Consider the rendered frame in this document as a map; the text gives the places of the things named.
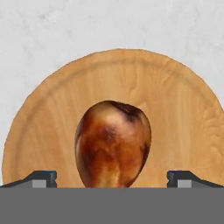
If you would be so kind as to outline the brown roasted chicken drumstick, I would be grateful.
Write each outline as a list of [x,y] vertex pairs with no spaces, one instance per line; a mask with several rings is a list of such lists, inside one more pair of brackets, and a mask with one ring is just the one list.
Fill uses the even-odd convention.
[[84,186],[131,186],[150,147],[151,125],[140,108],[118,101],[95,104],[75,133],[75,159]]

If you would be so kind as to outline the round wooden plate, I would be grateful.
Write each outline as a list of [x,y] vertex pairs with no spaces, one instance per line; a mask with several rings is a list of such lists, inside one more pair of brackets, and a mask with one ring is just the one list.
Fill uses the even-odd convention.
[[4,144],[3,182],[55,170],[58,186],[80,187],[74,133],[104,100],[132,104],[150,120],[150,155],[136,187],[164,187],[169,170],[224,185],[224,110],[213,91],[174,59],[121,49],[66,64],[27,97]]

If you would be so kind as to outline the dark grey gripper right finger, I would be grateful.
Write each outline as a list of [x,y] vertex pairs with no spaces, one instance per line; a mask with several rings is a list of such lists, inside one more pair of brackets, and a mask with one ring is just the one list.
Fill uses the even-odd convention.
[[224,188],[224,185],[218,185],[213,182],[198,178],[190,171],[168,171],[167,187],[171,188],[194,188],[194,187],[218,187]]

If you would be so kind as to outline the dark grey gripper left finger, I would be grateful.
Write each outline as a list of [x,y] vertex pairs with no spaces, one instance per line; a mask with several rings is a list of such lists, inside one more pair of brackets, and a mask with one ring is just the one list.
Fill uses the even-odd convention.
[[33,171],[23,179],[0,185],[0,188],[56,188],[56,178],[56,171]]

